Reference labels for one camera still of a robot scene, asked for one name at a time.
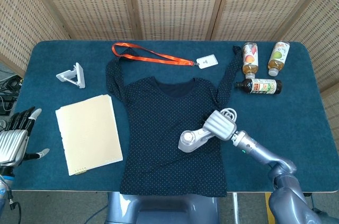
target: orange lanyard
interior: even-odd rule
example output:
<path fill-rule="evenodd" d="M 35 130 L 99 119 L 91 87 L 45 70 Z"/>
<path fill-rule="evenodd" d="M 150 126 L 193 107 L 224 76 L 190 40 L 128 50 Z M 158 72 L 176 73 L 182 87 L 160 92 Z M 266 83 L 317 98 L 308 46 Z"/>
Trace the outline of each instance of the orange lanyard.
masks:
<path fill-rule="evenodd" d="M 170 61 L 168 61 L 168 60 L 161 60 L 161 59 L 155 59 L 155 58 L 142 57 L 142 56 L 133 56 L 133 55 L 130 55 L 128 53 L 124 53 L 124 54 L 120 55 L 120 54 L 118 54 L 118 52 L 115 49 L 116 46 L 119 46 L 119 47 L 128 47 L 128 48 L 139 48 L 139 49 L 151 52 L 151 53 L 153 53 L 153 54 L 155 54 L 157 56 L 161 56 L 161 57 L 167 58 Z M 160 64 L 186 65 L 186 66 L 198 65 L 194 61 L 182 59 L 182 58 L 179 58 L 179 57 L 165 55 L 163 53 L 156 53 L 156 52 L 153 52 L 153 51 L 148 50 L 146 48 L 143 48 L 141 46 L 138 46 L 138 45 L 135 45 L 135 44 L 131 44 L 131 43 L 125 43 L 125 42 L 117 42 L 117 43 L 113 44 L 112 51 L 113 51 L 113 53 L 116 56 L 125 57 L 127 59 L 137 60 L 137 61 L 149 61 L 149 62 L 158 62 Z"/>

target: plastic bottle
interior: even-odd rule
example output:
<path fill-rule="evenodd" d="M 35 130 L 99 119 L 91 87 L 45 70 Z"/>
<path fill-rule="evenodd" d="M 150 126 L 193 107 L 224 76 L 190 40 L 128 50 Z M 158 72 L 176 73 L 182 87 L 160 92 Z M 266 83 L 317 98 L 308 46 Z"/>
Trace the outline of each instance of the plastic bottle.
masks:
<path fill-rule="evenodd" d="M 258 46 L 256 43 L 247 42 L 243 47 L 243 73 L 246 78 L 255 78 L 258 71 Z"/>
<path fill-rule="evenodd" d="M 245 93 L 279 94 L 282 89 L 280 80 L 274 79 L 245 79 L 235 83 L 236 88 L 241 88 Z"/>
<path fill-rule="evenodd" d="M 290 43 L 279 41 L 275 44 L 271 58 L 269 60 L 268 68 L 269 75 L 275 77 L 279 71 L 284 67 L 288 50 L 290 49 Z"/>

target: blue table surface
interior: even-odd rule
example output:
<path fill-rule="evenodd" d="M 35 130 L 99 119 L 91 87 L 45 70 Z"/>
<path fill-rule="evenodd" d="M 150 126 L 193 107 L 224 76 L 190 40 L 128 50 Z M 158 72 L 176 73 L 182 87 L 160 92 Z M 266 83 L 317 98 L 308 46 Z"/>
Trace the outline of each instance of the blue table surface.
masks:
<path fill-rule="evenodd" d="M 123 62 L 125 84 L 155 76 L 164 83 L 186 82 L 192 77 L 220 82 L 233 52 L 235 41 L 130 41 L 150 50 L 194 59 L 214 54 L 217 66 L 171 66 L 141 61 Z M 123 161 L 68 176 L 67 164 L 55 110 L 61 106 L 107 94 L 105 67 L 114 57 L 114 41 L 43 41 L 33 52 L 21 88 L 16 110 L 31 106 L 42 108 L 33 128 L 28 151 L 50 148 L 41 160 L 24 162 L 15 170 L 16 190 L 118 191 L 129 148 L 129 125 L 123 104 L 113 98 Z M 257 78 L 272 78 L 267 62 L 274 42 L 257 42 L 259 71 Z M 75 62 L 83 67 L 86 88 L 79 89 L 55 75 L 72 70 Z M 292 42 L 284 69 L 279 95 L 246 94 L 233 89 L 228 107 L 238 113 L 237 126 L 274 153 L 291 159 L 298 167 L 296 177 L 305 192 L 336 191 L 339 188 L 339 158 L 326 119 L 319 89 L 307 49 Z M 236 81 L 244 80 L 239 70 Z M 228 191 L 272 191 L 267 177 L 269 167 L 262 166 L 236 149 L 221 142 Z"/>

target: cream folder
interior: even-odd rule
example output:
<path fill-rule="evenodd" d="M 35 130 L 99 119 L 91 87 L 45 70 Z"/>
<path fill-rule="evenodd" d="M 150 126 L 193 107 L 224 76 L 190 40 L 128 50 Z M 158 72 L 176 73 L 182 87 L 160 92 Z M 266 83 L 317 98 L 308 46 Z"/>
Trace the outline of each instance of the cream folder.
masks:
<path fill-rule="evenodd" d="M 111 97 L 63 106 L 56 115 L 69 175 L 122 160 Z"/>

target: id card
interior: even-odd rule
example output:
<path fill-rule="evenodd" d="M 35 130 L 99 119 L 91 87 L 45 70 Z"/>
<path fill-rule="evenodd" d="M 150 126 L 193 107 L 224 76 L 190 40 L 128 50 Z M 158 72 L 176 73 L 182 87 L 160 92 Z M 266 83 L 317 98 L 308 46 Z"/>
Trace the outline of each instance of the id card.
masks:
<path fill-rule="evenodd" d="M 218 61 L 214 55 L 204 56 L 197 59 L 197 63 L 199 68 L 205 69 L 207 67 L 211 67 L 213 65 L 217 65 Z"/>

